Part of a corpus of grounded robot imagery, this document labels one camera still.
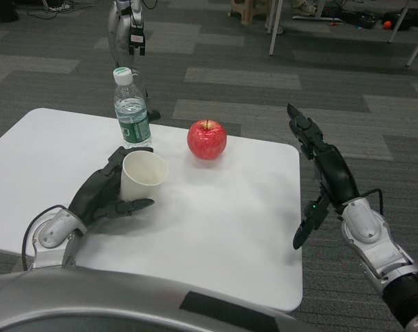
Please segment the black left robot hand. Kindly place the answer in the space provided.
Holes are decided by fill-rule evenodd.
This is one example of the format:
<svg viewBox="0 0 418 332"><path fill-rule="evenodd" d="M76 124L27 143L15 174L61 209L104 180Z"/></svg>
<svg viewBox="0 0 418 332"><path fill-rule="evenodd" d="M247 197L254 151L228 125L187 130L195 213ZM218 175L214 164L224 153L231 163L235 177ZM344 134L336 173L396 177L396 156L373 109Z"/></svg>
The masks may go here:
<svg viewBox="0 0 418 332"><path fill-rule="evenodd" d="M125 202L118 198L121 188L122 163L134 151L153 152L151 147L118 147L108 158L104 168L92 173L77 191L68 210L79 217L84 225L108 218L131 216L132 213L154 204L152 199L136 199Z"/></svg>

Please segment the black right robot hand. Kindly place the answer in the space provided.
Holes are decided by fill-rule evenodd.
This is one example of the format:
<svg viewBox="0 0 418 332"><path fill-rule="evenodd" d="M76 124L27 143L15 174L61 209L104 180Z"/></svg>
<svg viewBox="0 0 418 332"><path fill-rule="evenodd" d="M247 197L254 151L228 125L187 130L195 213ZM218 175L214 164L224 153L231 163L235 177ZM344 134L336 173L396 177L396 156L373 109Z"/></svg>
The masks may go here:
<svg viewBox="0 0 418 332"><path fill-rule="evenodd" d="M298 250L313 230L318 230L333 206L341 209L344 203L359 197L354 177L340 151L323 139L323 132L310 117L302 114L294 105L287 105L289 127L301 143L301 151L314 162L315 177L319 181L320 194L304 209L303 219L293 238L293 248Z"/></svg>

